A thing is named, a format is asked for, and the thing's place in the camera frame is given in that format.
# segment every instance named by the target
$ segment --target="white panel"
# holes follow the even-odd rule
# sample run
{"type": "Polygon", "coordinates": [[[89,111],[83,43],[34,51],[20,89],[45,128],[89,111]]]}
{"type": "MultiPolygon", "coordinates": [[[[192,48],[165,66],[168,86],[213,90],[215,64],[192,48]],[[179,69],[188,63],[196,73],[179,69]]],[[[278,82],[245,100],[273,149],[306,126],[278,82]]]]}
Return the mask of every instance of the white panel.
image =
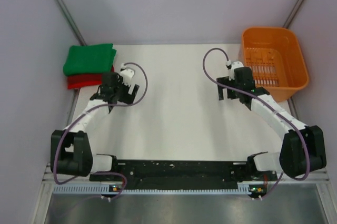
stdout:
{"type": "Polygon", "coordinates": [[[0,222],[28,223],[72,92],[62,66],[76,40],[54,0],[0,0],[0,222]]]}
{"type": "Polygon", "coordinates": [[[310,75],[295,95],[299,116],[324,132],[329,176],[337,190],[337,5],[336,0],[307,0],[291,26],[300,41],[310,75]]]}
{"type": "Polygon", "coordinates": [[[282,26],[297,0],[64,0],[89,44],[240,42],[282,26]]]}
{"type": "MultiPolygon", "coordinates": [[[[237,59],[240,45],[218,45],[237,59]]],[[[115,107],[92,134],[98,154],[121,159],[243,161],[261,151],[280,151],[282,140],[238,100],[218,100],[207,79],[202,58],[213,45],[117,45],[115,69],[135,62],[148,75],[148,91],[134,107],[115,107]]],[[[213,77],[228,74],[225,57],[210,54],[206,67],[213,77]]],[[[144,90],[144,77],[136,69],[144,90]]],[[[74,118],[83,111],[97,86],[80,91],[74,118]]],[[[289,110],[287,102],[281,106],[289,110]]]]}

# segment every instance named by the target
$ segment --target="folded towel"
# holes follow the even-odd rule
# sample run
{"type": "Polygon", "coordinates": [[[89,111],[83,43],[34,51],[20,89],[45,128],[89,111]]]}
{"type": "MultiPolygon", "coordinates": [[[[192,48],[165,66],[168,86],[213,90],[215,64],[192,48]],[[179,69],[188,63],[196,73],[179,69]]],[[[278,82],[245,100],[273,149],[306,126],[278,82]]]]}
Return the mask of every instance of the folded towel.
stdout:
{"type": "Polygon", "coordinates": [[[97,86],[102,84],[102,73],[77,74],[67,77],[68,89],[80,89],[85,86],[97,86]]]}
{"type": "Polygon", "coordinates": [[[112,44],[72,46],[63,66],[66,76],[109,72],[116,55],[112,44]]]}

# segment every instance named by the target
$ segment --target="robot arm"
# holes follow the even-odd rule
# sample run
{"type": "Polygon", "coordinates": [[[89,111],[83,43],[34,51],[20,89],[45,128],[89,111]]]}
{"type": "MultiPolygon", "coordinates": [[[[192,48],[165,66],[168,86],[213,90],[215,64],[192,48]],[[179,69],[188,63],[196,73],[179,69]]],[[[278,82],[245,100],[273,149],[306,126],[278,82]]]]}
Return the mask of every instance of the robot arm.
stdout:
{"type": "MultiPolygon", "coordinates": [[[[110,171],[112,169],[114,156],[99,155],[92,153],[90,139],[102,120],[112,111],[113,106],[118,101],[125,104],[132,104],[138,85],[132,85],[132,78],[135,70],[121,66],[120,73],[104,73],[102,84],[90,98],[83,112],[77,117],[81,117],[78,123],[70,130],[63,141],[60,157],[57,162],[57,173],[87,176],[97,171],[110,171]],[[90,113],[88,111],[96,106],[101,106],[90,113]]],[[[54,157],[58,143],[64,131],[55,130],[51,137],[51,169],[54,167],[54,157]]]]}
{"type": "MultiPolygon", "coordinates": [[[[216,81],[218,83],[258,96],[260,100],[271,106],[274,111],[260,100],[238,91],[227,89],[227,97],[229,99],[238,98],[249,110],[264,119],[275,130],[277,135],[283,139],[280,152],[259,153],[251,157],[254,169],[256,171],[284,171],[290,177],[305,173],[306,161],[299,136],[293,130],[293,127],[282,120],[277,114],[285,117],[302,134],[309,152],[310,171],[324,168],[326,166],[326,157],[322,130],[318,126],[309,127],[297,120],[280,107],[266,89],[256,87],[252,70],[249,67],[244,67],[241,62],[233,62],[230,66],[227,65],[227,67],[229,68],[229,76],[217,78],[216,81]]],[[[223,87],[218,85],[219,100],[224,99],[223,89],[223,87]]]]}

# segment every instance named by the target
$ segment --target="white table surface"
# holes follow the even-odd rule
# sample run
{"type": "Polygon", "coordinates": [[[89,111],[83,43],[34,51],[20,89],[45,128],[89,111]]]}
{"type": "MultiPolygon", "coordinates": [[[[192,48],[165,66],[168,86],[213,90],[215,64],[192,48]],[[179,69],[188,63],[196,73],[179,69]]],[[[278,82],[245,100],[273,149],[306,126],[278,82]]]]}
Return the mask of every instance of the white table surface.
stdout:
{"type": "MultiPolygon", "coordinates": [[[[135,62],[148,76],[148,91],[133,107],[115,107],[90,139],[93,152],[118,159],[244,161],[261,151],[280,151],[281,139],[238,100],[218,100],[217,86],[203,73],[202,58],[213,47],[237,59],[239,44],[116,45],[114,61],[135,62]]],[[[206,68],[214,78],[227,75],[225,57],[209,55],[206,68]]],[[[142,72],[136,69],[144,90],[142,72]]],[[[97,86],[80,90],[74,118],[97,86]]],[[[285,101],[281,106],[289,111],[285,101]]]]}

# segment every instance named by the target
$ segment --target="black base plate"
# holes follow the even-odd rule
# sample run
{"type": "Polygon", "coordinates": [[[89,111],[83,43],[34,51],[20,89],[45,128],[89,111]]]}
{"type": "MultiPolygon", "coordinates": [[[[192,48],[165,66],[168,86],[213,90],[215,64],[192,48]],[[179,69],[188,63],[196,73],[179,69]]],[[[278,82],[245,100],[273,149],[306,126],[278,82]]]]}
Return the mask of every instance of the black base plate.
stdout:
{"type": "MultiPolygon", "coordinates": [[[[210,190],[237,189],[237,183],[253,180],[246,162],[118,160],[113,169],[127,178],[126,189],[210,190]]],[[[254,181],[277,180],[272,172],[261,173],[254,181]]],[[[90,181],[121,181],[118,176],[90,175],[90,181]]]]}

